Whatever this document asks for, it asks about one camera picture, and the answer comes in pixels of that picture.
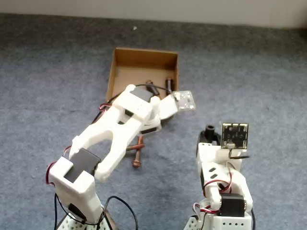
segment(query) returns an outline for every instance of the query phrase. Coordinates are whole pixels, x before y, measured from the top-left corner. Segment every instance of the screw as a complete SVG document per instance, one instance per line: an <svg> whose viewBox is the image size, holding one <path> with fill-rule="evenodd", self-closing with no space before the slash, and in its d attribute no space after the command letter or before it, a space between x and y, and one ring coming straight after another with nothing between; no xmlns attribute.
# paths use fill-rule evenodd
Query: screw
<svg viewBox="0 0 307 230"><path fill-rule="evenodd" d="M144 144L140 144L140 145L131 145L131 146L128 146L126 148L126 151L130 151L130 150L139 150L141 148L144 148L145 145Z"/></svg>
<svg viewBox="0 0 307 230"><path fill-rule="evenodd" d="M143 142L143 137L139 137L139 139L138 139L138 145L141 145L142 142ZM133 166L133 168L135 168L135 169L140 168L140 166L141 166L141 149L137 149L137 150L136 150L135 159L134 159L134 161L132 162L132 166Z"/></svg>

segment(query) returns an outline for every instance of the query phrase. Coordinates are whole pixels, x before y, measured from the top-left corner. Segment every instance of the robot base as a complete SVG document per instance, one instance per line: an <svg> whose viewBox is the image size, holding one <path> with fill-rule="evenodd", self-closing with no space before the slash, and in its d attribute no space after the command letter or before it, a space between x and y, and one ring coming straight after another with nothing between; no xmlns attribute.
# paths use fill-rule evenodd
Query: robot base
<svg viewBox="0 0 307 230"><path fill-rule="evenodd" d="M205 216L205 223L199 222L192 216L183 230L250 230L252 219L246 212L244 217L222 217L212 214Z"/></svg>

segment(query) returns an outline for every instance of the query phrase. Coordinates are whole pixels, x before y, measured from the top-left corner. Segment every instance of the red wire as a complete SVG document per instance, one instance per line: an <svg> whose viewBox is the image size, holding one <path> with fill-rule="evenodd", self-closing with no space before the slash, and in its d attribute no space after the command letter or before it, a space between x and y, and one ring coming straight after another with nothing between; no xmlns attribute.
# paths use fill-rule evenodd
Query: red wire
<svg viewBox="0 0 307 230"><path fill-rule="evenodd" d="M54 183L52 182L49 182L49 171L51 169L51 167L54 165L56 161L52 162L48 167L47 167L47 170L46 170L46 184L52 184L54 186Z"/></svg>
<svg viewBox="0 0 307 230"><path fill-rule="evenodd" d="M204 187L203 187L203 195L204 195L204 197L206 197L205 187L206 187L207 185L211 184L211 183L214 183L214 182L223 182L223 183L227 184L227 186L226 186L224 189L221 189L221 190L219 191L220 193L225 192L225 191L227 191L227 190L230 188L231 182L232 182L232 174L230 173L230 169L228 169L228 170L229 170L230 182L223 181L223 180L212 180L212 181L207 182L207 183L204 185Z"/></svg>
<svg viewBox="0 0 307 230"><path fill-rule="evenodd" d="M205 212L205 213L209 213L209 214L214 214L214 213L218 212L218 211L209 210L209 208L211 208L210 205L208 205L205 208L200 208L200 212Z"/></svg>
<svg viewBox="0 0 307 230"><path fill-rule="evenodd" d="M112 105L111 104L108 104L108 103L102 103L100 106L99 106L99 110L103 110L103 107L111 107Z"/></svg>
<svg viewBox="0 0 307 230"><path fill-rule="evenodd" d="M67 150L69 150L71 148L71 145L67 146L64 150L63 150L63 153L62 153L62 156L64 157L65 156L65 153Z"/></svg>

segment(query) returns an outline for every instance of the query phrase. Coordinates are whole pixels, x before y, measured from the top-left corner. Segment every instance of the white wall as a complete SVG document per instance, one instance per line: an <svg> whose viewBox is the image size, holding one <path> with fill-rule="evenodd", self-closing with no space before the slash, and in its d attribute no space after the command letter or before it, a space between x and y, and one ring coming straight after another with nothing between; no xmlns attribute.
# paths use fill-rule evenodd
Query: white wall
<svg viewBox="0 0 307 230"><path fill-rule="evenodd" d="M0 0L0 12L300 27L307 0Z"/></svg>

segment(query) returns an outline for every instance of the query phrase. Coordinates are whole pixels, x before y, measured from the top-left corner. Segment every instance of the robotic arm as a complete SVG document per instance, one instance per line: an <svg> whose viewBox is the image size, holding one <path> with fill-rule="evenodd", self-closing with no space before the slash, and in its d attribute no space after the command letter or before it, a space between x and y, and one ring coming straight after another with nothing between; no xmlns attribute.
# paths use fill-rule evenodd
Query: robotic arm
<svg viewBox="0 0 307 230"><path fill-rule="evenodd" d="M236 228L251 230L253 200L246 179L240 173L248 140L248 124L224 123L222 136L213 126L202 131L197 144L196 162L205 199L199 204L200 213L191 217L201 230L223 230Z"/></svg>
<svg viewBox="0 0 307 230"><path fill-rule="evenodd" d="M50 169L61 203L83 223L98 224L103 208L94 179L104 182L110 176L135 136L158 131L162 119L194 107L190 92L174 92L160 100L151 92L128 85L101 118L72 140L69 158L61 157ZM112 145L101 160L87 149L104 139L112 140Z"/></svg>

